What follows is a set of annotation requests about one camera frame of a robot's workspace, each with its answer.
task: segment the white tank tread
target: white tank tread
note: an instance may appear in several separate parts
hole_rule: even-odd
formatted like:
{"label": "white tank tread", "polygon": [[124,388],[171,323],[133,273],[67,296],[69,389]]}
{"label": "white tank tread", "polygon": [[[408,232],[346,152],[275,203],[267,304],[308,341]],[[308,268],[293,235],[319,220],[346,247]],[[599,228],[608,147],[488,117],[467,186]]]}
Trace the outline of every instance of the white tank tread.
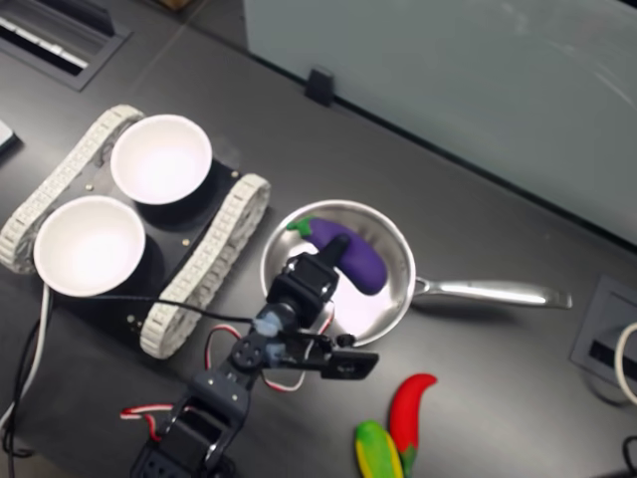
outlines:
{"label": "white tank tread", "polygon": [[[184,267],[161,299],[206,309],[233,263],[261,221],[270,199],[270,183],[246,174],[235,183]],[[150,356],[168,359],[194,330],[200,314],[155,304],[141,328],[139,344]]]}
{"label": "white tank tread", "polygon": [[87,164],[104,161],[123,130],[142,118],[142,112],[120,105],[93,123],[64,161],[18,207],[0,231],[0,264],[18,274],[35,272],[33,244],[40,226],[53,212],[53,203]]}

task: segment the frying pan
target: frying pan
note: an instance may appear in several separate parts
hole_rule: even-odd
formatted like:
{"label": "frying pan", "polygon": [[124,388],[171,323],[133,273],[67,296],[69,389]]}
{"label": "frying pan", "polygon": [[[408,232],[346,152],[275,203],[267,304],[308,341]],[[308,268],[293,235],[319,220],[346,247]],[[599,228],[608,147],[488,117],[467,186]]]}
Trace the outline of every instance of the frying pan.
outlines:
{"label": "frying pan", "polygon": [[342,224],[360,235],[382,257],[388,273],[383,289],[374,296],[358,292],[340,271],[332,300],[334,323],[330,333],[352,334],[356,345],[380,339],[403,318],[412,300],[419,296],[444,295],[514,306],[570,309],[570,295],[550,289],[510,281],[432,281],[416,276],[416,265],[409,244],[386,216],[369,206],[352,201],[316,202],[290,214],[277,226],[261,259],[261,286],[265,295],[274,278],[290,257],[317,248],[297,231],[286,226],[308,216]]}

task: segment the white paper bowl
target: white paper bowl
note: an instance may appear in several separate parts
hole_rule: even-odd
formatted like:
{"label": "white paper bowl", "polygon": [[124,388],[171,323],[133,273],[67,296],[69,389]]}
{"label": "white paper bowl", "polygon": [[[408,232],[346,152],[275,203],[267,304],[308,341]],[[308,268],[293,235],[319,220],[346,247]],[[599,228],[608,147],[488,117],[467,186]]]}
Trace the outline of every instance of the white paper bowl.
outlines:
{"label": "white paper bowl", "polygon": [[115,184],[133,201],[169,204],[194,192],[212,164],[212,145],[190,119],[160,115],[137,122],[117,140],[110,158]]}
{"label": "white paper bowl", "polygon": [[143,224],[131,208],[109,197],[87,196],[49,216],[33,256],[40,277],[53,290],[89,297],[128,279],[145,244]]}

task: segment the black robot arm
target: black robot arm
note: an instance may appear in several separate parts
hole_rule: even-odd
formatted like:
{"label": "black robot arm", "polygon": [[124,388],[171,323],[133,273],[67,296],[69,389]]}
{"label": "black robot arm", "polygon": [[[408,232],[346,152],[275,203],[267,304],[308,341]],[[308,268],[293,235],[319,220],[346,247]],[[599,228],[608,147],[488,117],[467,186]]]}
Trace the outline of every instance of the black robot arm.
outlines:
{"label": "black robot arm", "polygon": [[348,245],[347,236],[337,236],[318,253],[288,262],[250,333],[217,368],[195,375],[158,429],[161,440],[148,440],[142,449],[131,478],[233,476],[234,465],[224,452],[243,427],[251,390],[264,368],[315,370],[332,379],[367,377],[377,354],[342,349],[352,345],[350,336],[335,344],[327,336],[301,332],[314,324],[331,299],[338,284],[334,267]]}

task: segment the dark gray table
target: dark gray table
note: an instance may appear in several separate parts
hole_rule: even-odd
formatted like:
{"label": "dark gray table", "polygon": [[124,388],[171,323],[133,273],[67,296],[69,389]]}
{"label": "dark gray table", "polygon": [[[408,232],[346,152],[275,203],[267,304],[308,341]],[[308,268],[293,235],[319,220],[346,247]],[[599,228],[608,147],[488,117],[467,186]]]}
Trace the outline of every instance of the dark gray table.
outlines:
{"label": "dark gray table", "polygon": [[[637,258],[374,124],[311,103],[297,85],[158,10],[128,0],[111,9],[135,34],[81,94],[0,55],[0,115],[25,141],[0,160],[0,222],[103,110],[131,103],[192,118],[233,165],[273,184],[271,214],[214,310],[259,310],[268,232],[325,198],[365,202],[393,218],[422,275],[573,293],[570,312],[423,306],[371,347],[381,361],[366,381],[311,376],[290,395],[259,385],[231,449],[242,476],[356,476],[353,427],[384,420],[395,387],[416,371],[440,378],[422,406],[416,476],[585,478],[621,468],[619,445],[637,420],[593,397],[568,355],[598,276],[637,288]],[[2,407],[38,310],[37,282],[1,269]],[[118,411],[177,397],[181,380],[201,367],[209,323],[157,372],[89,322],[55,316],[20,436],[78,474],[123,477],[146,430]]]}

